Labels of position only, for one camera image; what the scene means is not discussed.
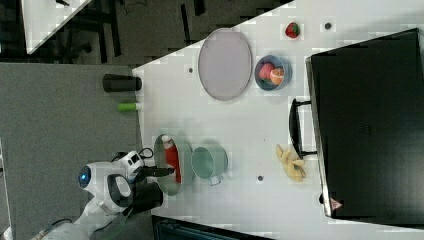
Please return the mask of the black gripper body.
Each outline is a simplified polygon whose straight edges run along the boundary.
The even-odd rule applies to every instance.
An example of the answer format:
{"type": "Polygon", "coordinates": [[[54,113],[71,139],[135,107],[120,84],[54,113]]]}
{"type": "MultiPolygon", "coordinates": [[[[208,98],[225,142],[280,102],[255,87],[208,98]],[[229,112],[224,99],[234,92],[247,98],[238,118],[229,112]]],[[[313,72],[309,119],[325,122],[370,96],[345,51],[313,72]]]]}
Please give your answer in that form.
{"type": "Polygon", "coordinates": [[[147,167],[139,167],[137,168],[137,173],[135,178],[133,179],[133,184],[143,182],[147,175],[147,167]]]}

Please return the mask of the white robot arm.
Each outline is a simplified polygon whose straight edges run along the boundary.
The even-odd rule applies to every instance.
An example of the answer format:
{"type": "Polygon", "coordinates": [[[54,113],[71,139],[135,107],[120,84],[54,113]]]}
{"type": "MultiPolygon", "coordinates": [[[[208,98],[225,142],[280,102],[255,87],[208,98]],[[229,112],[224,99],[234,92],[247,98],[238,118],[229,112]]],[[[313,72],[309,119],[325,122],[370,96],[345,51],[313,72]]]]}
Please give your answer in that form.
{"type": "Polygon", "coordinates": [[[163,192],[159,185],[142,184],[142,181],[173,173],[174,168],[141,166],[131,178],[127,168],[118,162],[87,164],[81,169],[78,182],[92,199],[80,217],[68,223],[57,220],[31,240],[90,240],[94,232],[107,227],[121,214],[129,216],[161,206],[163,192]]]}

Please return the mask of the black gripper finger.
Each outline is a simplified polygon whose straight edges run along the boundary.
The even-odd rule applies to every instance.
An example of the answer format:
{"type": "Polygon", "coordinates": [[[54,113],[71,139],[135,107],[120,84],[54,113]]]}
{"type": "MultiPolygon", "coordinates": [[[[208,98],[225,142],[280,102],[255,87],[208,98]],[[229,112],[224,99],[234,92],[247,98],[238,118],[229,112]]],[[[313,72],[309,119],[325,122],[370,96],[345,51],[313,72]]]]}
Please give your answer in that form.
{"type": "Polygon", "coordinates": [[[172,175],[174,172],[174,168],[148,167],[145,169],[145,175],[147,177],[165,177],[172,175]]]}

